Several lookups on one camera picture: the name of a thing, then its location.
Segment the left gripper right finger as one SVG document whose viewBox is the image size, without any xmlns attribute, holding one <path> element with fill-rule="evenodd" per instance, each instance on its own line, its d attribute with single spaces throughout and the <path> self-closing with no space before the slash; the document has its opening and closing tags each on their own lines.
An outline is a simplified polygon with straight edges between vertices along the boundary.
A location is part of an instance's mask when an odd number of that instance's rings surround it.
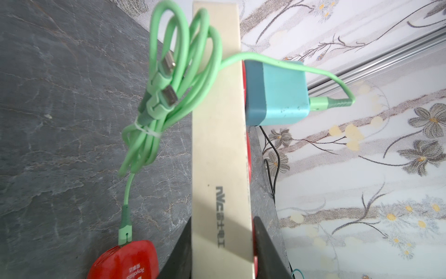
<svg viewBox="0 0 446 279">
<path fill-rule="evenodd" d="M 265 225 L 260 217 L 253 218 L 254 278 L 291 279 L 289 269 L 283 264 Z"/>
</svg>

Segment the beige power strip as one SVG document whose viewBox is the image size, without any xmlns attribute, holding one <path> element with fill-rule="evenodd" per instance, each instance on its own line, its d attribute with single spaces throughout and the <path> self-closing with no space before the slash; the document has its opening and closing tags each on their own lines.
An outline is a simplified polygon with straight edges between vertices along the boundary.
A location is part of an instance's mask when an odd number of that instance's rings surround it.
<svg viewBox="0 0 446 279">
<path fill-rule="evenodd" d="M 192 277 L 255 276 L 239 7 L 199 2 L 222 40 L 228 63 L 192 113 Z"/>
</svg>

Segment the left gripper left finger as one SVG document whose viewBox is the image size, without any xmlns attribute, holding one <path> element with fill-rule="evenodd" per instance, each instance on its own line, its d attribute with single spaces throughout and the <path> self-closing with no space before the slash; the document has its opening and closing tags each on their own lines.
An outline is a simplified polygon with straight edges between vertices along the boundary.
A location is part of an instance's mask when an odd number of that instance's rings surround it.
<svg viewBox="0 0 446 279">
<path fill-rule="evenodd" d="M 158 279 L 190 279 L 192 276 L 192 218 L 185 225 Z"/>
</svg>

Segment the red shaver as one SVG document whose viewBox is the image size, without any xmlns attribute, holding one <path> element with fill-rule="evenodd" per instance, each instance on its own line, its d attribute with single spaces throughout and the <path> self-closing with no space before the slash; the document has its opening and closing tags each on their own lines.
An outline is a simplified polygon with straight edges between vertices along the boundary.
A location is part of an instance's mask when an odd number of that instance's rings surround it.
<svg viewBox="0 0 446 279">
<path fill-rule="evenodd" d="M 155 279 L 159 273 L 155 246 L 141 240 L 103 253 L 91 266 L 87 279 Z"/>
</svg>

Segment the teal charger end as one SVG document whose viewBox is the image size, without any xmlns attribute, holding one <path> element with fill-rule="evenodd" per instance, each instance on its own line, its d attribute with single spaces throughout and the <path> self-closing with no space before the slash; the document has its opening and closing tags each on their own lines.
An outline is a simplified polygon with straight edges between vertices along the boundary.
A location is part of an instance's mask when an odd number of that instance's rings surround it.
<svg viewBox="0 0 446 279">
<path fill-rule="evenodd" d="M 310 112 L 303 71 L 245 60 L 246 124 L 276 126 L 295 124 Z"/>
</svg>

